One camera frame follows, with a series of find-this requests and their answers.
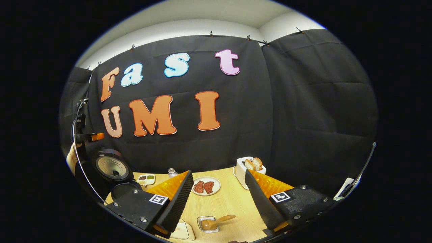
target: small metal container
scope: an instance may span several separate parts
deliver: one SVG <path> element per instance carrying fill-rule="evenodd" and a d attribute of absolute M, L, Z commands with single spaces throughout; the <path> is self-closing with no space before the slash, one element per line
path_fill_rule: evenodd
<path fill-rule="evenodd" d="M 220 231 L 219 225 L 217 226 L 217 228 L 215 230 L 203 230 L 203 226 L 201 225 L 201 222 L 203 220 L 205 220 L 205 219 L 216 221 L 216 218 L 213 217 L 213 216 L 198 217 L 197 218 L 197 223 L 198 223 L 198 227 L 200 228 L 201 231 L 203 231 L 205 233 L 214 233 L 214 232 L 219 232 Z"/>

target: ladle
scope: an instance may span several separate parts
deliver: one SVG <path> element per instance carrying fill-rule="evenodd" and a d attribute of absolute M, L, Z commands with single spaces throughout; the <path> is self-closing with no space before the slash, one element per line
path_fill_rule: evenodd
<path fill-rule="evenodd" d="M 226 221 L 228 219 L 232 219 L 232 218 L 235 218 L 235 215 L 226 215 L 226 216 L 219 218 L 216 221 L 205 219 L 201 222 L 201 226 L 202 226 L 203 230 L 215 230 L 217 228 L 218 223 L 220 223 L 222 221 Z"/>

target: bread slice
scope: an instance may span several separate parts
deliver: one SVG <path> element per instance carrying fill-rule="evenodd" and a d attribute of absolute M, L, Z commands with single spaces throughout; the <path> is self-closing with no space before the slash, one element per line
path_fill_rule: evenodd
<path fill-rule="evenodd" d="M 252 163 L 255 165 L 255 168 L 256 168 L 255 171 L 260 171 L 263 169 L 263 162 L 261 162 L 261 160 L 259 158 L 254 158 Z"/>
<path fill-rule="evenodd" d="M 248 159 L 246 159 L 246 161 L 245 161 L 245 166 L 247 169 L 256 170 L 254 163 L 252 163 L 252 161 L 250 161 Z"/>

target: white wall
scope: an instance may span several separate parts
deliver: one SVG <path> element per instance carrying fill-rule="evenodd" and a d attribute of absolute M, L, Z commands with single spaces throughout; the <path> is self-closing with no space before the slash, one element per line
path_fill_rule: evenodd
<path fill-rule="evenodd" d="M 282 14 L 270 20 L 259 28 L 259 31 L 262 36 L 264 36 L 264 40 L 271 42 L 283 36 L 298 32 L 299 30 L 296 29 L 296 27 L 302 31 L 308 29 L 325 29 L 307 16 L 294 11 Z"/>
<path fill-rule="evenodd" d="M 83 63 L 77 65 L 81 68 L 90 66 L 89 69 L 93 70 L 98 66 L 98 62 L 103 63 L 129 50 L 132 45 L 138 47 L 147 43 L 180 36 L 210 35 L 210 30 L 213 31 L 214 35 L 229 35 L 242 38 L 250 35 L 253 40 L 270 42 L 282 36 L 298 32 L 296 27 L 301 30 L 324 29 L 313 20 L 295 11 L 282 14 L 259 29 L 234 22 L 211 19 L 171 21 L 145 27 L 124 35 L 105 45 Z"/>

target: orange letter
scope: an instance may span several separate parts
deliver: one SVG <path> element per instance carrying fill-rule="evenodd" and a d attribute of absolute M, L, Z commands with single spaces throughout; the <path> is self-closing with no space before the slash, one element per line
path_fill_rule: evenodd
<path fill-rule="evenodd" d="M 213 91 L 200 92 L 195 95 L 195 98 L 200 102 L 201 123 L 198 124 L 198 129 L 201 131 L 215 130 L 220 127 L 220 123 L 216 121 L 216 99 L 219 94 Z"/>
<path fill-rule="evenodd" d="M 120 69 L 116 67 L 111 72 L 107 73 L 102 77 L 102 96 L 101 102 L 108 99 L 111 96 L 111 91 L 109 88 L 114 86 L 114 75 L 117 75 L 120 72 Z"/>
<path fill-rule="evenodd" d="M 109 110 L 104 109 L 101 111 L 102 117 L 104 118 L 105 128 L 107 129 L 108 134 L 111 135 L 111 137 L 120 137 L 121 136 L 121 123 L 120 123 L 120 116 L 118 115 L 118 112 L 120 111 L 120 107 L 114 106 L 111 108 L 111 112 L 114 115 L 114 121 L 115 121 L 115 127 L 116 130 L 112 129 L 111 122 L 109 121 Z"/>
<path fill-rule="evenodd" d="M 143 128 L 147 128 L 149 133 L 155 133 L 156 122 L 158 123 L 157 133 L 159 135 L 174 134 L 177 129 L 172 126 L 170 104 L 172 101 L 171 96 L 159 96 L 156 98 L 152 112 L 149 112 L 147 106 L 140 99 L 131 101 L 129 107 L 132 109 L 133 120 L 135 121 L 135 136 L 143 137 L 147 132 Z"/>

